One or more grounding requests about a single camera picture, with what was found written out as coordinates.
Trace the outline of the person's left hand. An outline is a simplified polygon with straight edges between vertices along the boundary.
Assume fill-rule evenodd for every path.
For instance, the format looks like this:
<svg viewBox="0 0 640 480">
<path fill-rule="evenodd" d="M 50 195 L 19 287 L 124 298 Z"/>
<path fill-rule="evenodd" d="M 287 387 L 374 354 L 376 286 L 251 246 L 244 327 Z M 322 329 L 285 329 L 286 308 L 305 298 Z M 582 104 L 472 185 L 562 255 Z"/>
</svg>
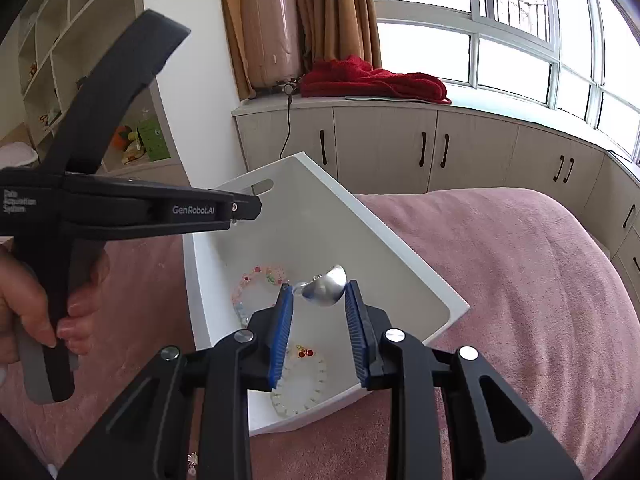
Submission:
<svg viewBox="0 0 640 480">
<path fill-rule="evenodd" d="M 85 356 L 92 347 L 96 312 L 102 306 L 102 285 L 110 272 L 110 259 L 104 252 L 93 266 L 89 281 L 67 301 L 67 315 L 53 326 L 48 315 L 48 297 L 43 287 L 23 263 L 12 255 L 12 240 L 1 244 L 1 366 L 20 360 L 15 324 L 21 323 L 27 335 L 52 348 L 63 341 L 66 348 Z"/>
</svg>

